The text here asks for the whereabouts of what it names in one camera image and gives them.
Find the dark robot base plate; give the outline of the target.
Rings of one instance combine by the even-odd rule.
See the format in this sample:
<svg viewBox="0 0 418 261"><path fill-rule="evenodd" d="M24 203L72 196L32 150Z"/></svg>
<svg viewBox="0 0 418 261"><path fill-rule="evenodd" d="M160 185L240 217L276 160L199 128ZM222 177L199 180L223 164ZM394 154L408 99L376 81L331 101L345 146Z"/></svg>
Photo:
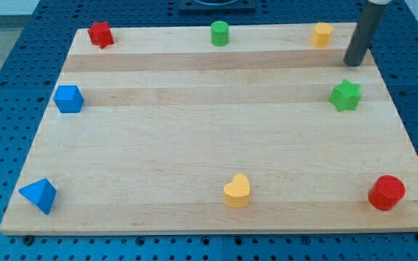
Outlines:
<svg viewBox="0 0 418 261"><path fill-rule="evenodd" d="M255 0L179 0L180 12L196 11L253 11Z"/></svg>

